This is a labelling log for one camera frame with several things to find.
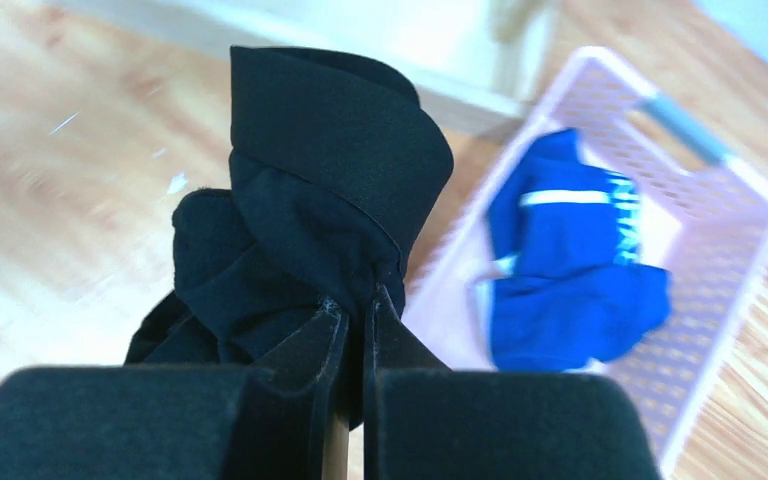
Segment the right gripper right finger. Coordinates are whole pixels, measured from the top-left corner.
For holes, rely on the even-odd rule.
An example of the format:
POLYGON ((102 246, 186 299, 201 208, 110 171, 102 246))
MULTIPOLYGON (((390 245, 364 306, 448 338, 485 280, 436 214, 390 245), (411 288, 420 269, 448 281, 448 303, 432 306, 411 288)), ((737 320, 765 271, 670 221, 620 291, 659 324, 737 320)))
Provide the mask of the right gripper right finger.
POLYGON ((387 289, 364 334, 369 479, 656 479, 638 412, 613 380, 446 367, 387 289))

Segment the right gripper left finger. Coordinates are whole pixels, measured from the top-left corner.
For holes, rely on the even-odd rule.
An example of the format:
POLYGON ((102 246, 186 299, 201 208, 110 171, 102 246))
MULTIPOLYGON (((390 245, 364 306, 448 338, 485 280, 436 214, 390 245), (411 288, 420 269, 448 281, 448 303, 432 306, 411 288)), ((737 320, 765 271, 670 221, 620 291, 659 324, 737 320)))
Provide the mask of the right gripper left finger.
POLYGON ((349 319, 258 363, 39 367, 0 384, 0 479, 342 479, 349 319))

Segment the blue white underwear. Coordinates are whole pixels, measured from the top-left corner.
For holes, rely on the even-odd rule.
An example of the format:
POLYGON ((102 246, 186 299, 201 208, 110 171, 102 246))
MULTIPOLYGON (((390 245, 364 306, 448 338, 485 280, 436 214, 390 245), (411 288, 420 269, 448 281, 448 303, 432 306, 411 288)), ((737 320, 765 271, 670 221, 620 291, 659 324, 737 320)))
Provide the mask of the blue white underwear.
POLYGON ((633 180, 581 160, 575 130, 527 147, 486 210, 494 273, 475 285, 498 370, 611 362, 667 321, 670 276, 641 259, 641 210, 633 180))

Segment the black underwear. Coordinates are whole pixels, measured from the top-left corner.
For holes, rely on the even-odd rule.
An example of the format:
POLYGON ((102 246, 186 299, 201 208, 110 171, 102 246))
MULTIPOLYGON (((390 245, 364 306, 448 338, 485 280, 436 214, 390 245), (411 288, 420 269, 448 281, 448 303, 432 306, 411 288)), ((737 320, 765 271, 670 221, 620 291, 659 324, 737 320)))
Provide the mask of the black underwear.
POLYGON ((323 304, 361 324, 384 287, 405 307, 408 258, 453 170, 414 84, 358 54, 234 46, 230 87, 230 185, 174 210, 174 286, 129 365, 248 366, 323 304))

